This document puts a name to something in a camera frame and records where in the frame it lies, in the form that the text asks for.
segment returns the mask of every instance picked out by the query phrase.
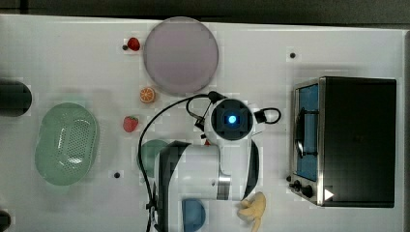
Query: oven window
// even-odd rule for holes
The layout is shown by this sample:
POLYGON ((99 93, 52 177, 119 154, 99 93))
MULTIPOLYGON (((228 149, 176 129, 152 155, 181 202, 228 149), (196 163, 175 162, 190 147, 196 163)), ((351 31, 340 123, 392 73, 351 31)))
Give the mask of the oven window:
POLYGON ((310 85, 299 89, 299 112, 304 120, 303 150, 298 154, 296 174, 311 181, 317 179, 317 128, 319 110, 319 86, 310 85))

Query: round plate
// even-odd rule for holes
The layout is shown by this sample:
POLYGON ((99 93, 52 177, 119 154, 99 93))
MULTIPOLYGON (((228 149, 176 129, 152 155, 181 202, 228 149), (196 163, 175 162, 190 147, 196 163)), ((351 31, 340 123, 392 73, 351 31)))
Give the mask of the round plate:
POLYGON ((144 45, 144 64, 161 89, 185 95, 211 82, 218 66, 217 41, 202 23, 171 17, 156 26, 144 45))

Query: blue bowl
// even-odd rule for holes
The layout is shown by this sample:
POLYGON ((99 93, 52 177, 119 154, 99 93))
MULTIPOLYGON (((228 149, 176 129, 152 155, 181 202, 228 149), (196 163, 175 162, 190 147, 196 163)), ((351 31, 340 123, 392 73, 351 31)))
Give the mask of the blue bowl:
POLYGON ((187 199, 182 202, 184 232, 194 232, 205 222, 205 209, 197 199, 187 199))

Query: toaster oven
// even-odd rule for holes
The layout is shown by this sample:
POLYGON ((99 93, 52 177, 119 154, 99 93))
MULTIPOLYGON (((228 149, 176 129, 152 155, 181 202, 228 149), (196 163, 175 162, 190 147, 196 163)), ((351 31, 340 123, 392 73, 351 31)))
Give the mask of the toaster oven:
POLYGON ((394 79, 324 76, 293 100, 292 192, 324 207, 395 203, 394 79))

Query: white robot body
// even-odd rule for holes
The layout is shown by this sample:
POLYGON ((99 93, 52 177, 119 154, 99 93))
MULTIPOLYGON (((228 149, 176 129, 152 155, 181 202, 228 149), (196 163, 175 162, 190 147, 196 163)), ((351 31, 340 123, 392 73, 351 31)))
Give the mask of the white robot body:
POLYGON ((163 232, 184 231, 185 199, 239 201, 254 188, 259 170, 257 148, 251 140, 258 131, 255 110, 242 101, 217 101, 205 116, 204 132, 210 146, 175 141, 161 150, 155 161, 155 184, 163 232), (251 176, 256 180, 250 184, 251 176))

